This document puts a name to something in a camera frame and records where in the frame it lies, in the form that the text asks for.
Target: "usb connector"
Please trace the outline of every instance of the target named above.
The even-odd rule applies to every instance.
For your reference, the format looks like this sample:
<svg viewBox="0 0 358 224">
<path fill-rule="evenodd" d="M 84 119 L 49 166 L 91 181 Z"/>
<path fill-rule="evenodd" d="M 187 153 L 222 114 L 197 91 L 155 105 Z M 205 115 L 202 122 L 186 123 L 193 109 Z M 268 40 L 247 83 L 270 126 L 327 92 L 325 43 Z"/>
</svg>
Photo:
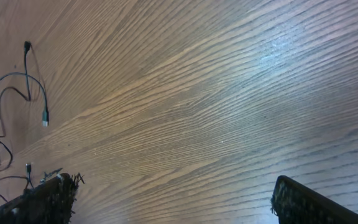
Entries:
<svg viewBox="0 0 358 224">
<path fill-rule="evenodd" d="M 31 43 L 29 41 L 25 41 L 24 42 L 24 55 L 27 55 L 30 48 L 31 48 Z"/>
<path fill-rule="evenodd" d="M 42 125 L 47 127 L 49 125 L 49 112 L 48 109 L 44 109 L 44 113 L 42 114 Z"/>
<path fill-rule="evenodd" d="M 29 183 L 31 185 L 31 187 L 34 189 L 34 186 L 32 185 L 32 181 L 31 181 L 31 164 L 25 164 L 25 172 L 27 173 L 27 178 L 29 180 Z"/>
</svg>

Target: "black cable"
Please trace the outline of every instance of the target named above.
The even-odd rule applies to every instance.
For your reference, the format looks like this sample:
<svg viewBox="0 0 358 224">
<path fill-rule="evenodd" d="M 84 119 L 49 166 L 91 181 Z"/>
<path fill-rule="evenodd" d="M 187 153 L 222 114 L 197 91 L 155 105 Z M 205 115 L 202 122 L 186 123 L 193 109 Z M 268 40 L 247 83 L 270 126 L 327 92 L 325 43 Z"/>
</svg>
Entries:
<svg viewBox="0 0 358 224">
<path fill-rule="evenodd" d="M 7 177 L 0 178 L 0 181 L 1 181 L 1 180 L 4 180 L 4 179 L 8 179 L 8 178 L 25 179 L 25 180 L 27 181 L 27 184 L 25 185 L 24 189 L 27 189 L 27 187 L 29 186 L 29 179 L 26 178 L 26 177 L 21 177 L 21 176 L 7 176 Z M 4 196 L 2 196 L 1 194 L 0 194 L 0 197 L 1 197 L 2 199 L 4 199 L 5 202 L 7 202 L 7 200 L 6 200 L 6 199 L 4 198 Z"/>
<path fill-rule="evenodd" d="M 24 73 L 27 75 L 27 53 L 29 52 L 31 48 L 31 43 L 28 41 L 24 42 Z M 28 97 L 27 99 L 29 99 L 29 101 L 31 101 L 31 94 L 30 94 L 30 85 L 29 85 L 29 77 L 25 77 L 25 82 L 27 85 L 27 94 Z"/>
<path fill-rule="evenodd" d="M 27 173 L 27 178 L 29 179 L 31 187 L 34 189 L 34 186 L 32 185 L 32 182 L 31 182 L 31 164 L 25 165 L 25 172 Z"/>
<path fill-rule="evenodd" d="M 23 93 L 21 93 L 17 88 L 13 87 L 13 86 L 9 86 L 9 87 L 6 87 L 5 89 L 3 89 L 3 91 L 1 92 L 0 94 L 0 121 L 1 121 L 1 127 L 2 127 L 2 135 L 0 134 L 0 138 L 4 138 L 6 136 L 6 129 L 5 129 L 5 125 L 4 125 L 4 121 L 2 119 L 2 113 L 1 113 L 1 102 L 2 102 L 2 96 L 3 94 L 7 91 L 7 90 L 14 90 L 16 93 L 18 93 L 21 97 L 23 97 L 23 99 L 25 99 L 26 101 L 30 101 L 30 88 L 29 88 L 29 82 L 28 82 L 28 79 L 31 78 L 33 79 L 39 86 L 40 86 L 40 89 L 42 90 L 42 93 L 44 95 L 44 103 L 45 103 L 45 108 L 44 108 L 44 112 L 43 112 L 43 115 L 42 115 L 42 120 L 43 120 L 43 123 L 44 123 L 44 126 L 47 126 L 48 125 L 48 122 L 49 122 L 49 115 L 48 115 L 48 108 L 47 108 L 47 97 L 46 97 L 46 93 L 45 93 L 45 90 L 43 88 L 43 86 L 41 85 L 41 83 L 35 79 L 34 77 L 30 76 L 27 74 L 27 53 L 28 51 L 30 50 L 31 48 L 31 44 L 30 42 L 25 42 L 24 43 L 24 70 L 25 70 L 25 73 L 21 73 L 21 72 L 11 72 L 11 73 L 8 73 L 8 74 L 5 74 L 4 76 L 2 76 L 0 78 L 0 82 L 6 78 L 6 77 L 9 77 L 9 76 L 12 76 L 12 75 L 22 75 L 22 76 L 25 76 L 26 78 L 26 81 L 27 81 L 27 92 L 28 92 L 28 96 L 25 96 Z M 9 150 L 9 148 L 2 142 L 0 141 L 0 144 L 3 146 L 3 148 L 9 153 L 9 163 L 8 165 L 3 168 L 3 169 L 0 169 L 0 171 L 2 170 L 6 170 L 7 168 L 9 168 L 9 166 L 11 165 L 12 163 L 12 160 L 13 160 L 13 155 L 12 155 L 12 152 Z"/>
</svg>

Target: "cable plug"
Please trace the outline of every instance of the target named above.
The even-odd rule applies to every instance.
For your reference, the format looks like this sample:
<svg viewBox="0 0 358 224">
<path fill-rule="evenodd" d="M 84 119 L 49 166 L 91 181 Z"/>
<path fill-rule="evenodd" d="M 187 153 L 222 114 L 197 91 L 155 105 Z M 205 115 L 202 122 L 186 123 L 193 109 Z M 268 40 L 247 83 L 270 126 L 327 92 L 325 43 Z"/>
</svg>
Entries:
<svg viewBox="0 0 358 224">
<path fill-rule="evenodd" d="M 44 112 L 42 114 L 42 125 L 44 127 L 47 127 L 49 125 L 49 112 L 48 112 L 48 108 L 44 109 Z"/>
<path fill-rule="evenodd" d="M 25 172 L 30 175 L 31 174 L 31 164 L 25 164 Z"/>
<path fill-rule="evenodd" d="M 31 48 L 31 43 L 29 41 L 25 41 L 24 42 L 24 54 L 27 54 L 28 51 L 30 50 Z"/>
</svg>

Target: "wooden floor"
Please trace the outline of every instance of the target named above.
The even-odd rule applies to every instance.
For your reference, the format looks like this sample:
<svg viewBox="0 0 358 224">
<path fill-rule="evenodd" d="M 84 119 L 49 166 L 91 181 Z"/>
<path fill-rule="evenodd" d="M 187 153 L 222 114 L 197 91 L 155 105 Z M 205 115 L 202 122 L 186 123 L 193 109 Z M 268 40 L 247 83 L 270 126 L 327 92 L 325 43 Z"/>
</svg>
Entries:
<svg viewBox="0 0 358 224">
<path fill-rule="evenodd" d="M 358 1 L 0 0 L 0 77 L 25 40 L 0 177 L 81 172 L 72 223 L 278 223 L 279 175 L 358 213 Z"/>
</svg>

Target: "wood grain surface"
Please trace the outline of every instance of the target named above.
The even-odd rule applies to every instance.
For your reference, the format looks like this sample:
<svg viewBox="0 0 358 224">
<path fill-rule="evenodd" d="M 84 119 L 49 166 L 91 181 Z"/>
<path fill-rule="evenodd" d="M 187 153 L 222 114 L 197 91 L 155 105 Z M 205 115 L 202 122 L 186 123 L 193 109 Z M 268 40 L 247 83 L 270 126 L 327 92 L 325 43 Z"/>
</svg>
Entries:
<svg viewBox="0 0 358 224">
<path fill-rule="evenodd" d="M 0 77 L 25 40 L 0 177 L 81 172 L 73 223 L 278 223 L 279 175 L 358 213 L 358 1 L 1 0 Z"/>
</svg>

